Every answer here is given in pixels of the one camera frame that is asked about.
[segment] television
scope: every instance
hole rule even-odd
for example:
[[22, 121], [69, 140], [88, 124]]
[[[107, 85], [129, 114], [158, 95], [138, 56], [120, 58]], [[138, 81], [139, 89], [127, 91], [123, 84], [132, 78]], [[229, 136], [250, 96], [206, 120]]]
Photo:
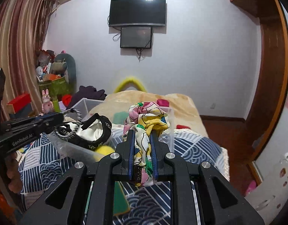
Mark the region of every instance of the television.
[[111, 0], [108, 25], [165, 26], [166, 0]]
[[121, 28], [120, 48], [151, 48], [151, 26]]

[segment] striped curtain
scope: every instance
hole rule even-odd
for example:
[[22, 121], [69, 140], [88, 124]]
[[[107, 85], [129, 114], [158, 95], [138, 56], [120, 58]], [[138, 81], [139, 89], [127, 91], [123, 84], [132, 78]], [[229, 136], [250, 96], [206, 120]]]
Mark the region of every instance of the striped curtain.
[[1, 102], [1, 120], [9, 119], [6, 104], [23, 93], [32, 107], [41, 111], [35, 68], [55, 0], [4, 0], [0, 5], [0, 68], [6, 81]]

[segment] patterned bedspread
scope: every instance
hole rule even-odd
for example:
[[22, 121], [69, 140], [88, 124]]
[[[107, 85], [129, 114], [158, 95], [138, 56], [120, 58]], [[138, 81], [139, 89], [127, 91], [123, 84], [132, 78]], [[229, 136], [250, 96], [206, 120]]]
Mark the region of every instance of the patterned bedspread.
[[[112, 144], [122, 141], [121, 131], [116, 131]], [[206, 137], [191, 131], [174, 132], [174, 152], [186, 161], [201, 163], [208, 161], [213, 164], [227, 179], [229, 166], [227, 151]], [[66, 172], [75, 160], [57, 153], [45, 134], [36, 140], [19, 165], [23, 189], [21, 191], [22, 207], [28, 209], [38, 197], [53, 184], [58, 177]], [[131, 211], [115, 216], [115, 225], [146, 225], [170, 224], [170, 183], [160, 182], [150, 187], [137, 188], [129, 183], [120, 182]], [[197, 199], [192, 184], [196, 213]]]

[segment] human hand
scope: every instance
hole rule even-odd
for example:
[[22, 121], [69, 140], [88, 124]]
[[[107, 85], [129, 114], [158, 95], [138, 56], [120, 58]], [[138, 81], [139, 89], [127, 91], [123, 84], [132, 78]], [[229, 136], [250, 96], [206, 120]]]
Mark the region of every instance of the human hand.
[[10, 154], [10, 159], [6, 162], [7, 165], [7, 176], [11, 180], [8, 187], [9, 190], [14, 193], [19, 193], [22, 190], [23, 183], [20, 179], [20, 173], [18, 171], [18, 161], [16, 160], [17, 153], [13, 152]]

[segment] yellow arch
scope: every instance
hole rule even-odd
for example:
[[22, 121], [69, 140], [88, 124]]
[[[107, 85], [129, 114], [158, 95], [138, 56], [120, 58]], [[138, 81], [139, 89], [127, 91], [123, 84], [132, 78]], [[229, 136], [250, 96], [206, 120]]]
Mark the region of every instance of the yellow arch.
[[121, 92], [124, 86], [129, 83], [132, 83], [137, 88], [137, 90], [147, 92], [145, 87], [142, 85], [142, 83], [139, 80], [137, 80], [135, 77], [127, 77], [116, 87], [116, 89], [114, 90], [114, 93]]

